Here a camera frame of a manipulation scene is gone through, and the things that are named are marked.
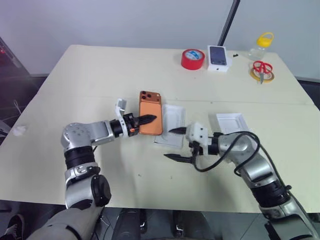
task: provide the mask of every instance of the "tape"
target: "tape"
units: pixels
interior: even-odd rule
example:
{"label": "tape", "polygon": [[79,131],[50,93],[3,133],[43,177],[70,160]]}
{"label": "tape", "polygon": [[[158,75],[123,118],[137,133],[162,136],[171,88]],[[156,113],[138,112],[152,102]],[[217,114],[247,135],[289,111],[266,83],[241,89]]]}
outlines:
{"label": "tape", "polygon": [[197,49],[187,49],[182,53],[181,65],[185,69],[197,70],[204,63],[205,54]]}
{"label": "tape", "polygon": [[[255,80],[260,82],[260,74],[259,72],[255,71],[253,68],[250,70],[250,76],[253,77]],[[275,75],[270,73],[264,73],[263,74],[263,83],[270,83],[275,78]]]}

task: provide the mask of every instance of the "white box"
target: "white box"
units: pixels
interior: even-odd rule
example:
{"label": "white box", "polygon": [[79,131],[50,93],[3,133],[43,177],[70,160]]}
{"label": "white box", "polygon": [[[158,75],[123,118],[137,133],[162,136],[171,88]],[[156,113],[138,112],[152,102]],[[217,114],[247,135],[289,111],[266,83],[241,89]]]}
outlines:
{"label": "white box", "polygon": [[[210,47],[218,47],[222,48],[224,51],[224,56],[226,60],[226,65],[218,65],[218,64],[212,64],[211,63],[211,53],[210,53]],[[208,61],[208,71],[213,71],[213,72],[227,72],[229,67],[232,65],[232,58],[227,56],[227,51],[224,46],[214,46],[214,45],[208,45],[207,47],[207,61]]]}

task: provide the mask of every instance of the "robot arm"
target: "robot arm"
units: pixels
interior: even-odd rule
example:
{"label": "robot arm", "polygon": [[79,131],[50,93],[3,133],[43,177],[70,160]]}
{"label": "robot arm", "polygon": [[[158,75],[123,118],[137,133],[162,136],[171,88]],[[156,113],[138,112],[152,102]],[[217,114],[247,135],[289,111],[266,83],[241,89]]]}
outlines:
{"label": "robot arm", "polygon": [[92,146],[106,144],[118,137],[131,137],[139,126],[151,123],[156,116],[134,117],[124,114],[126,101],[118,99],[117,119],[93,123],[71,123],[62,132],[61,144],[67,170],[65,171],[65,206],[28,240],[89,240],[103,207],[111,199],[107,179],[99,174]]}
{"label": "robot arm", "polygon": [[[265,227],[271,239],[319,238],[308,215],[290,193],[289,187],[284,185],[269,154],[255,134],[215,133],[213,137],[208,137],[208,129],[197,122],[188,127],[172,129],[170,132],[186,134],[189,146],[193,148],[192,157],[166,154],[170,159],[191,163],[199,172],[213,169],[226,158],[235,164],[234,173],[250,188],[261,212],[268,219]],[[268,159],[259,154],[260,148]],[[212,166],[203,169],[197,166],[197,155],[218,154],[221,157]]]}

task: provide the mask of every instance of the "black pole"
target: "black pole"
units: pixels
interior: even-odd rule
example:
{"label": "black pole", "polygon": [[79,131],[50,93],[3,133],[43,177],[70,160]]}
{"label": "black pole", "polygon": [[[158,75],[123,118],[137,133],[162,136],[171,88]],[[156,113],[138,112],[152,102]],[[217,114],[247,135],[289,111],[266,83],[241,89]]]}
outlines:
{"label": "black pole", "polygon": [[234,17],[236,15],[238,6],[240,4],[240,0],[233,0],[233,3],[231,5],[230,11],[229,11],[229,15],[225,21],[219,42],[218,42],[218,46],[223,46],[226,40],[226,37],[228,35],[230,26],[232,24],[232,21],[234,20]]}

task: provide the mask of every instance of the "shoe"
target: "shoe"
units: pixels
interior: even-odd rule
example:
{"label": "shoe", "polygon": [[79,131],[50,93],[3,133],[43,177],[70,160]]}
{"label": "shoe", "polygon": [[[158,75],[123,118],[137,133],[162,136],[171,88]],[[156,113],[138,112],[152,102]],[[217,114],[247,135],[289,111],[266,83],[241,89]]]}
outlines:
{"label": "shoe", "polygon": [[21,214],[14,215],[6,228],[4,235],[12,235],[16,240],[24,240],[25,220]]}

